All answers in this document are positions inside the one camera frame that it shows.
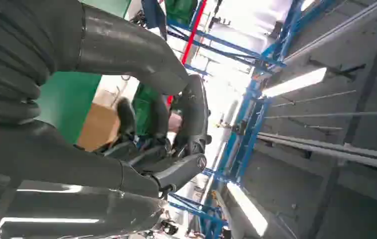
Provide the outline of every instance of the cardboard box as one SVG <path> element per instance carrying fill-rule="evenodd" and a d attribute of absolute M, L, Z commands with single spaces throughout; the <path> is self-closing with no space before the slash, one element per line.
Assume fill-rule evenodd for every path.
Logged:
<path fill-rule="evenodd" d="M 77 145 L 93 151 L 117 137 L 120 120 L 114 109 L 92 103 Z"/>

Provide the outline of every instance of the fluorescent light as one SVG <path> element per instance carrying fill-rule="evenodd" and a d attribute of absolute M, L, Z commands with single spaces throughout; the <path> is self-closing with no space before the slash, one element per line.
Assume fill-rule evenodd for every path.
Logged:
<path fill-rule="evenodd" d="M 309 72 L 305 75 L 296 77 L 292 80 L 286 81 L 274 87 L 270 87 L 263 91 L 263 95 L 274 97 L 285 94 L 290 91 L 295 91 L 306 86 L 317 84 L 323 80 L 326 74 L 326 67 Z"/>
<path fill-rule="evenodd" d="M 79 219 L 79 218 L 3 218 L 0 227 L 5 222 L 12 223 L 97 223 L 99 219 Z"/>
<path fill-rule="evenodd" d="M 38 190 L 38 189 L 17 189 L 18 192 L 38 192 L 38 193 L 78 193 L 83 187 L 79 185 L 67 186 L 66 190 Z"/>
<path fill-rule="evenodd" d="M 301 5 L 301 11 L 306 10 L 313 2 L 314 0 L 304 0 L 303 4 Z"/>
<path fill-rule="evenodd" d="M 98 219 L 74 218 L 3 218 L 6 222 L 13 223 L 97 223 Z"/>
<path fill-rule="evenodd" d="M 240 208 L 243 210 L 256 232 L 262 237 L 268 228 L 268 222 L 266 221 L 265 217 L 263 217 L 259 210 L 257 210 L 240 187 L 232 182 L 229 182 L 227 183 L 227 188 L 232 196 L 234 196 L 238 205 L 240 205 Z"/>

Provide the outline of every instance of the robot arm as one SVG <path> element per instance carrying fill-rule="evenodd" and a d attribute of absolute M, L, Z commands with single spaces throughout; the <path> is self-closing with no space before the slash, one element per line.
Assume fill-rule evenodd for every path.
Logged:
<path fill-rule="evenodd" d="M 77 0 L 0 0 L 1 238 L 106 238 L 150 229 L 162 213 L 160 188 L 202 171 L 204 156 L 194 155 L 204 151 L 140 174 L 67 144 L 34 120 L 39 87 L 56 71 L 128 74 L 168 95 L 191 81 L 160 37 L 119 17 Z M 176 177 L 187 167 L 190 173 Z"/>

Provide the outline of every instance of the green wall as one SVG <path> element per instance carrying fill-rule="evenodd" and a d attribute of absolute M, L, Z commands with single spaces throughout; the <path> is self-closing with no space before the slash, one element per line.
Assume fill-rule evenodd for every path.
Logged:
<path fill-rule="evenodd" d="M 124 17 L 131 0 L 81 0 L 81 2 L 97 7 L 116 16 Z"/>
<path fill-rule="evenodd" d="M 130 0 L 82 0 L 124 17 Z M 77 142 L 102 75 L 57 72 L 41 88 L 39 120 L 55 126 L 70 143 Z"/>

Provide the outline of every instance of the machine part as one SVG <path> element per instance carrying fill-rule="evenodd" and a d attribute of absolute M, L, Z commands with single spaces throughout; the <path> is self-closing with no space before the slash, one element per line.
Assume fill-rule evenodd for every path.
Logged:
<path fill-rule="evenodd" d="M 37 181 L 38 188 L 19 188 L 10 197 L 0 185 L 0 238 L 99 238 L 150 229 L 162 213 L 157 180 L 122 160 L 79 150 L 51 125 L 33 120 L 39 86 L 56 71 L 131 75 L 168 95 L 190 81 L 160 37 L 124 19 L 77 0 L 0 0 L 0 178 Z M 203 160 L 189 159 L 162 169 L 177 174 L 157 177 L 185 184 L 204 167 Z M 180 178 L 176 167 L 194 161 L 198 169 Z M 82 191 L 43 187 L 55 183 Z"/>
<path fill-rule="evenodd" d="M 173 186 L 173 192 L 178 191 L 195 175 L 206 167 L 204 154 L 192 154 L 181 158 L 166 158 L 156 164 L 143 169 L 144 174 L 152 175 L 159 183 L 160 188 Z"/>
<path fill-rule="evenodd" d="M 136 114 L 130 101 L 121 98 L 117 103 L 117 114 L 120 118 L 120 135 L 133 135 L 136 132 Z"/>
<path fill-rule="evenodd" d="M 178 225 L 171 220 L 163 220 L 161 225 L 163 226 L 163 230 L 167 235 L 172 236 L 178 232 Z"/>
<path fill-rule="evenodd" d="M 152 179 L 140 176 L 120 160 L 76 149 L 41 121 L 0 125 L 0 146 L 1 175 L 121 191 L 128 188 L 130 193 L 158 196 Z"/>
<path fill-rule="evenodd" d="M 128 161 L 137 172 L 141 172 L 148 164 L 156 163 L 167 156 L 167 149 L 163 145 L 154 146 Z"/>
<path fill-rule="evenodd" d="M 56 71 L 131 75 L 168 95 L 189 81 L 160 37 L 122 18 L 77 0 L 0 1 L 0 122 L 38 116 Z"/>
<path fill-rule="evenodd" d="M 0 199 L 8 183 L 0 178 Z M 108 188 L 23 181 L 0 221 L 0 238 L 95 239 L 144 231 L 159 222 L 165 204 Z"/>
<path fill-rule="evenodd" d="M 84 5 L 84 11 L 78 71 L 131 75 L 166 95 L 178 94 L 189 82 L 184 66 L 163 39 L 99 9 Z"/>
<path fill-rule="evenodd" d="M 209 109 L 203 79 L 199 75 L 190 75 L 191 82 L 184 89 L 180 104 L 183 111 L 183 122 L 173 148 L 176 157 L 184 157 L 196 153 L 204 153 L 207 141 L 207 125 Z"/>

